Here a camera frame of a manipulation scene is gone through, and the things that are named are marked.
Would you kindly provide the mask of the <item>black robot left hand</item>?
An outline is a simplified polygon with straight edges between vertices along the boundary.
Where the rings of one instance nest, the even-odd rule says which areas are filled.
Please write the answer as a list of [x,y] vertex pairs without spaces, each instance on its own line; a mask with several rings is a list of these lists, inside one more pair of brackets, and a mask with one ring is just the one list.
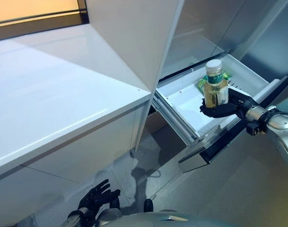
[[86,214],[89,213],[92,218],[95,218],[100,208],[117,199],[120,193],[119,189],[111,191],[109,180],[106,179],[86,193],[79,202],[78,210],[87,209]]

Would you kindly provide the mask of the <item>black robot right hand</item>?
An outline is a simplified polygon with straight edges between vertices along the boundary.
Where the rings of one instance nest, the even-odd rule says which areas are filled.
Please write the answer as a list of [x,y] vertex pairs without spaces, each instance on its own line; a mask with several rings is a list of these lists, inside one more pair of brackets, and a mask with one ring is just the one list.
[[257,105],[251,96],[229,88],[227,104],[208,108],[205,105],[205,99],[203,99],[200,112],[211,118],[222,118],[236,114],[240,119],[244,119],[246,113]]

